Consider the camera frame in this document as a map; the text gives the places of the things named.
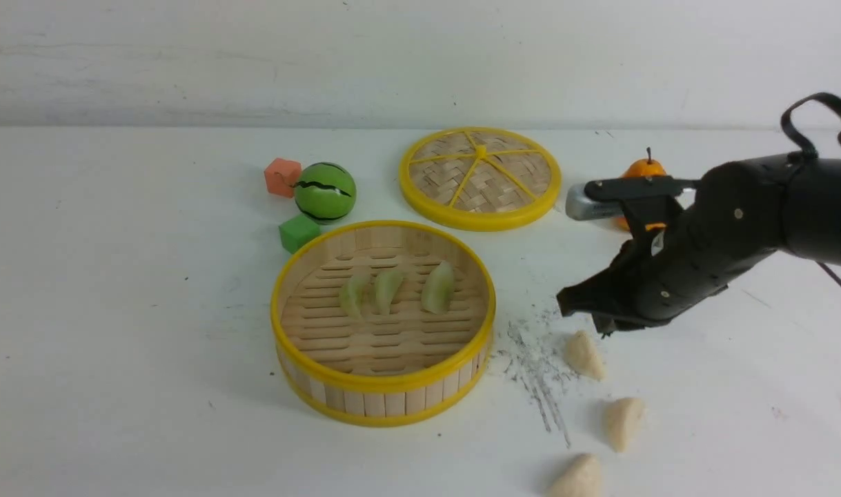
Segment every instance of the toy watermelon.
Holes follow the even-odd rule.
[[[295,183],[297,208],[319,224],[341,220],[356,204],[356,182],[347,170],[330,162],[307,167]]]

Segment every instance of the toy orange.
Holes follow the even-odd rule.
[[[634,161],[629,169],[626,170],[625,173],[622,173],[622,178],[635,178],[638,176],[665,176],[666,170],[663,169],[662,164],[660,161],[653,160],[653,154],[651,154],[650,147],[647,147],[647,158],[639,159]],[[625,217],[617,217],[616,224],[622,229],[628,231],[629,230],[629,223],[626,221]],[[651,230],[654,228],[664,228],[666,224],[663,223],[656,223],[656,224],[647,224],[647,230]]]

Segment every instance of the table surface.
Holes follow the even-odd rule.
[[[509,232],[447,230],[499,301],[489,370],[454,408],[372,429],[301,403],[268,314],[288,257],[276,226],[297,210],[262,170],[334,160],[360,187],[348,221],[423,221],[396,175],[427,133],[0,128],[0,497],[530,496],[586,452],[607,496],[841,496],[840,287],[774,255],[668,327],[601,342],[607,381],[577,378],[562,346],[593,327],[561,318],[555,293],[627,235],[561,201]],[[770,132],[522,133],[564,186],[619,175],[647,146],[686,177],[792,150]],[[616,455],[600,414],[622,396],[649,414]]]

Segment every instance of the yellow rim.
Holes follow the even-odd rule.
[[[420,412],[415,414],[407,414],[405,416],[391,416],[391,418],[368,418],[368,416],[358,416],[356,414],[350,414],[347,412],[343,412],[340,410],[334,410],[326,406],[322,402],[319,402],[313,397],[308,396],[306,392],[301,390],[300,387],[297,386],[294,380],[292,380],[291,376],[288,375],[288,371],[285,369],[285,366],[282,365],[281,359],[279,359],[279,365],[281,366],[282,374],[285,375],[285,381],[288,382],[288,386],[297,393],[297,396],[300,397],[301,400],[306,402],[310,407],[316,409],[321,414],[325,416],[329,416],[329,418],[334,418],[338,421],[348,422],[351,425],[359,425],[360,427],[374,427],[374,428],[386,428],[386,427],[402,427],[402,425],[411,425],[414,422],[423,421],[424,419],[432,418],[442,412],[445,412],[456,403],[460,402],[462,398],[466,396],[467,393],[470,393],[470,390],[473,390],[473,387],[476,386],[478,380],[481,380],[481,377],[484,375],[484,370],[487,369],[487,362],[491,358],[491,349],[492,347],[487,347],[487,352],[484,354],[484,361],[482,362],[476,374],[473,375],[470,381],[464,385],[457,393],[453,394],[448,399],[442,400],[442,402],[436,404],[429,409],[424,409]]]
[[[455,353],[455,355],[439,362],[439,364],[405,375],[386,377],[360,376],[336,371],[313,361],[313,359],[308,358],[307,355],[304,355],[303,352],[298,350],[297,347],[291,343],[291,340],[288,339],[288,336],[285,334],[285,330],[282,328],[282,324],[279,321],[279,309],[277,304],[279,301],[279,291],[281,290],[282,279],[285,277],[285,274],[288,273],[291,267],[304,253],[312,249],[317,244],[325,242],[325,240],[334,236],[341,235],[341,233],[368,226],[405,226],[433,233],[433,235],[438,235],[449,240],[449,242],[460,246],[461,249],[464,249],[464,251],[473,258],[473,261],[478,265],[478,267],[481,268],[481,273],[484,276],[484,286],[487,287],[487,312],[484,314],[484,321],[482,321],[481,327],[478,329],[478,333],[476,333],[469,343]],[[466,364],[467,361],[471,361],[473,356],[477,355],[478,352],[481,351],[484,343],[487,343],[487,340],[491,336],[493,316],[495,315],[495,312],[496,296],[495,290],[493,290],[493,281],[491,280],[491,275],[487,273],[487,268],[484,267],[484,264],[482,264],[481,259],[478,258],[478,255],[476,255],[475,252],[473,252],[459,239],[441,230],[430,226],[424,226],[424,224],[395,220],[366,221],[364,223],[348,224],[348,226],[340,227],[339,229],[332,230],[331,232],[325,233],[325,235],[313,239],[312,242],[309,242],[307,245],[298,249],[298,251],[295,252],[294,255],[291,255],[290,259],[288,259],[288,263],[285,263],[285,267],[279,272],[279,277],[276,279],[276,286],[273,290],[273,295],[270,298],[270,320],[273,324],[273,333],[276,343],[279,344],[281,350],[288,356],[288,359],[291,359],[296,366],[300,366],[301,370],[304,370],[307,374],[316,378],[316,380],[322,381],[322,383],[329,384],[332,387],[339,387],[344,390],[353,390],[362,393],[405,392],[408,390],[426,387],[428,384],[435,383],[439,380],[444,380],[446,376],[452,374],[454,371],[458,371],[462,365]]]
[[[546,189],[546,192],[543,192],[543,195],[537,197],[530,192],[530,190],[528,190],[520,180],[513,177],[507,170],[500,167],[499,164],[496,164],[495,161],[486,160],[483,155],[477,153],[440,155],[440,157],[424,158],[423,160],[411,159],[420,147],[423,147],[423,145],[427,144],[427,142],[439,139],[445,135],[452,135],[452,133],[465,133],[470,144],[478,150],[477,144],[475,144],[475,141],[473,141],[473,138],[470,135],[471,132],[498,133],[498,135],[515,138],[531,146],[528,150],[491,152],[489,155],[509,153],[539,153],[543,155],[543,158],[546,158],[546,163],[549,164],[550,171],[552,172],[552,179],[549,184],[549,188]],[[475,160],[473,161],[473,165],[470,167],[470,170],[467,171],[464,180],[462,180],[460,186],[458,186],[455,191],[455,194],[451,199],[451,204],[443,205],[439,204],[439,202],[433,201],[433,199],[426,196],[423,192],[417,189],[416,186],[414,186],[414,183],[410,178],[410,166],[411,164],[427,162],[434,158],[452,157],[474,157]],[[456,210],[456,208],[453,208],[454,201],[466,185],[466,180],[470,177],[470,173],[473,172],[473,169],[480,161],[484,161],[484,163],[489,164],[489,166],[495,167],[495,169],[506,176],[506,178],[511,179],[518,188],[522,189],[522,191],[530,195],[532,198],[536,198],[536,201],[531,202],[531,204],[525,205],[525,207],[521,207],[516,211],[509,212],[467,212],[459,211]],[[405,196],[405,200],[408,201],[408,204],[410,204],[415,211],[419,212],[424,217],[428,217],[436,223],[442,224],[442,226],[450,226],[467,231],[504,231],[533,223],[533,221],[543,217],[546,212],[549,212],[550,208],[555,205],[555,201],[558,200],[559,189],[562,185],[562,172],[559,169],[555,158],[552,157],[545,148],[537,144],[537,142],[534,142],[533,139],[518,135],[518,133],[512,133],[511,131],[492,127],[458,127],[433,133],[411,146],[411,148],[409,148],[402,157],[402,162],[399,166],[399,185],[402,188],[402,195]]]

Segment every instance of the white wall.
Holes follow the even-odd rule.
[[[0,0],[0,124],[757,127],[820,90],[841,0]]]

